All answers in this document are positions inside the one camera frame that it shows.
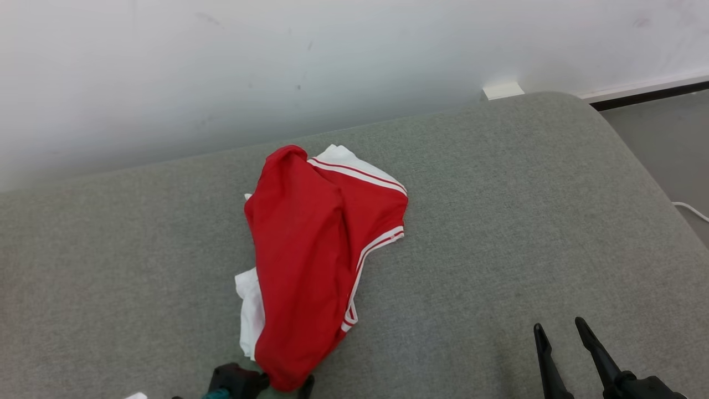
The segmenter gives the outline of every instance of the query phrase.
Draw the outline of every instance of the gray fabric upholstery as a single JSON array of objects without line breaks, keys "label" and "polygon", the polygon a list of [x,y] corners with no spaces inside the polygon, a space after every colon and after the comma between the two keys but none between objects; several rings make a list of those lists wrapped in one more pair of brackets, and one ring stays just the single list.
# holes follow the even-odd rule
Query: gray fabric upholstery
[{"label": "gray fabric upholstery", "polygon": [[[598,398],[577,315],[621,368],[709,390],[709,253],[582,101],[531,94],[294,143],[345,145],[410,197],[314,398],[541,398],[536,322],[567,388]],[[190,399],[214,366],[254,367],[233,281],[254,265],[243,194],[283,144],[0,195],[1,396]]]}]

